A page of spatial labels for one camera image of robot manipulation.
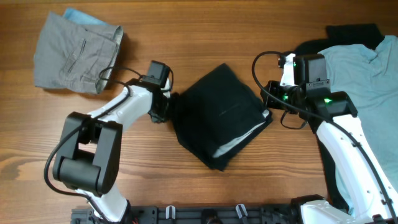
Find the black shorts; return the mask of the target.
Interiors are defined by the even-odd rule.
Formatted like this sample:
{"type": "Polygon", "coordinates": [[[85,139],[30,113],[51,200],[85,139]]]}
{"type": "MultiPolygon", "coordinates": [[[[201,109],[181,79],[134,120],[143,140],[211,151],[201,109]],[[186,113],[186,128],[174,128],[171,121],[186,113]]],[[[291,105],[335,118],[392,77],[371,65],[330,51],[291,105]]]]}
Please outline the black shorts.
{"type": "Polygon", "coordinates": [[[271,111],[225,63],[174,96],[177,140],[209,169],[224,171],[271,122],[271,111]]]}

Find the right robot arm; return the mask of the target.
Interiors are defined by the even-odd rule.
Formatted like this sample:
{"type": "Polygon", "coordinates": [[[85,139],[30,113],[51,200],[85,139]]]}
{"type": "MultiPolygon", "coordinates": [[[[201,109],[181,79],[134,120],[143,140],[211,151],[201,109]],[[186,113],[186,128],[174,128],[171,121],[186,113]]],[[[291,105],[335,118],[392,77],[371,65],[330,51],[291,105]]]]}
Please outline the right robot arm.
{"type": "Polygon", "coordinates": [[[291,61],[277,52],[279,67],[293,82],[259,84],[266,106],[300,116],[317,138],[330,198],[292,199],[291,223],[397,223],[397,192],[364,135],[348,94],[331,92],[323,55],[291,61]]]}

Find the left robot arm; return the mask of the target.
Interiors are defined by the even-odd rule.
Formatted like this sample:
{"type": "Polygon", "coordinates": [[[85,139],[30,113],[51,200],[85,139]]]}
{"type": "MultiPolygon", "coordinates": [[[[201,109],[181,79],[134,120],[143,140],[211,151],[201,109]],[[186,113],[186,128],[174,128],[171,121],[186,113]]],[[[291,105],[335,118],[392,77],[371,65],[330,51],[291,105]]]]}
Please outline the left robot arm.
{"type": "Polygon", "coordinates": [[[73,210],[72,223],[138,222],[116,185],[122,135],[145,114],[154,123],[166,122],[173,84],[172,69],[151,61],[145,75],[124,82],[122,92],[103,107],[67,116],[44,180],[54,192],[82,197],[90,205],[73,210]]]}

